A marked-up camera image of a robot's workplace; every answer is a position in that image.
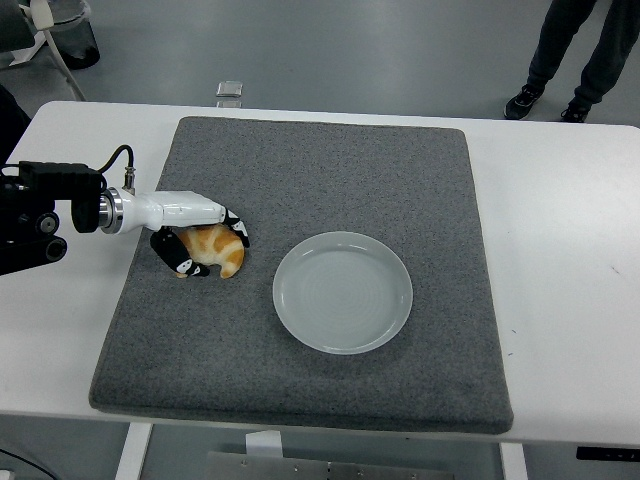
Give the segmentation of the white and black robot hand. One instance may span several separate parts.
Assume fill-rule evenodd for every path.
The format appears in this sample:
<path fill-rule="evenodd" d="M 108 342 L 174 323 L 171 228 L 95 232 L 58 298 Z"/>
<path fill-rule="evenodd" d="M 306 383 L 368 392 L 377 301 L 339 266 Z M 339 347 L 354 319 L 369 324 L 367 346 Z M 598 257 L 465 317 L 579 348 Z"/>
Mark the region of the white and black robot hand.
<path fill-rule="evenodd" d="M 118 233 L 138 227 L 152 232 L 152 250 L 179 278 L 204 277 L 220 267 L 220 277 L 234 276 L 249 247 L 240 218 L 217 202 L 191 191 L 121 193 L 122 211 L 114 215 Z"/>

